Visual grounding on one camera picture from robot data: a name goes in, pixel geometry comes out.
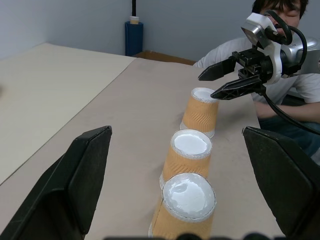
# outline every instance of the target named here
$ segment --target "blue container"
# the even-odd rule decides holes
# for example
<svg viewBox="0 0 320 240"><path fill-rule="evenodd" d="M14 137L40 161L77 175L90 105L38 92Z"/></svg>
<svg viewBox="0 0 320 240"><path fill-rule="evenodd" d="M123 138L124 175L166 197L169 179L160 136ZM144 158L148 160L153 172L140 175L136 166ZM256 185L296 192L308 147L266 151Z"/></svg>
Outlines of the blue container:
<svg viewBox="0 0 320 240"><path fill-rule="evenodd" d="M125 29L125 55L133 56L143 51L144 24L131 24L127 21Z"/></svg>

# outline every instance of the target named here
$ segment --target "upside-down paper cup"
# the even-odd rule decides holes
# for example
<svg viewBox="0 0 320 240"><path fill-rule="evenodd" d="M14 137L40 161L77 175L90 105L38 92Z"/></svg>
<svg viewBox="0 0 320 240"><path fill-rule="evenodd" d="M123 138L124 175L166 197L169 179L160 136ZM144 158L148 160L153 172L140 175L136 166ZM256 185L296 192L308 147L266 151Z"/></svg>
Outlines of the upside-down paper cup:
<svg viewBox="0 0 320 240"><path fill-rule="evenodd" d="M214 92L205 87L197 87L192 90L180 124L181 130L194 129L209 138L214 136L219 107L219 100L211 97Z"/></svg>
<svg viewBox="0 0 320 240"><path fill-rule="evenodd" d="M208 239L216 203L215 192L203 176L181 173L172 177L163 186L149 237L174 240L188 233Z"/></svg>
<svg viewBox="0 0 320 240"><path fill-rule="evenodd" d="M177 131L171 138L159 182L161 189L166 181L177 174L197 173L208 177L212 142L202 132L186 129Z"/></svg>

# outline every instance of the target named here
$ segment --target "beige table surface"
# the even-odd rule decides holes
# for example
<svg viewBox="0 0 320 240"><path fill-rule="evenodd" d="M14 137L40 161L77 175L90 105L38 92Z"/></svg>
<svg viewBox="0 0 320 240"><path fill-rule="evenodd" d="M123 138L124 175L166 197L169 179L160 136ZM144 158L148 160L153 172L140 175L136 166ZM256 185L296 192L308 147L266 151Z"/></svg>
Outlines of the beige table surface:
<svg viewBox="0 0 320 240"><path fill-rule="evenodd" d="M104 184L86 240L146 236L170 138L179 130L191 90L217 89L236 78L230 74L215 82L199 82L201 71L178 63L134 60L0 186L0 232L75 137L111 125ZM220 102L208 177L217 197L213 236L240 239L252 231L281 235L253 173L242 136L246 126L259 126L250 95Z"/></svg>
<svg viewBox="0 0 320 240"><path fill-rule="evenodd" d="M44 43L0 61L0 185L134 60Z"/></svg>

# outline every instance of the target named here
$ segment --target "person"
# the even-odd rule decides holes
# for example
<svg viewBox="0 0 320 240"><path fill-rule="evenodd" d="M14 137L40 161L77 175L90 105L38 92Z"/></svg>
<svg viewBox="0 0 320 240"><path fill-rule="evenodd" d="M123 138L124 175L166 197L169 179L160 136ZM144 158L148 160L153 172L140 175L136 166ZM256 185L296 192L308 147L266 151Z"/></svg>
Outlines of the person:
<svg viewBox="0 0 320 240"><path fill-rule="evenodd" d="M289 26L298 27L300 19L304 15L309 0L256 0L252 6L252 12L263 14L266 10L274 10ZM269 17L274 25L278 23ZM232 52L241 52L252 48L251 42L246 38L237 38L228 41L211 50L194 66L207 68L213 64L226 60ZM237 63L235 70L242 67ZM291 88L296 88L303 97L305 105L287 106L282 101ZM280 109L303 124L320 131L320 74L305 74L283 79L267 86L266 94L276 103ZM280 133L293 139L304 152L320 165L320 136L302 130L282 120L267 104L266 100L252 93L260 127L265 130Z"/></svg>

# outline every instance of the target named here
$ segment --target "cardboard box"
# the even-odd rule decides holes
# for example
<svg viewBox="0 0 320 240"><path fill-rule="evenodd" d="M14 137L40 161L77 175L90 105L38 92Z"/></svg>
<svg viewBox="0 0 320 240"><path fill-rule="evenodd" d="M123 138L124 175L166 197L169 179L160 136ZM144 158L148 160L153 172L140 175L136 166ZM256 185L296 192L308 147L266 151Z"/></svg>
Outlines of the cardboard box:
<svg viewBox="0 0 320 240"><path fill-rule="evenodd" d="M155 51L142 51L136 55L134 55L135 58L141 58L141 59L149 59L149 60L155 60L160 62L167 62L167 63L179 63L179 64L186 64L186 65L193 65L196 62L192 60L188 60L185 58L177 57L177 56L171 56Z"/></svg>

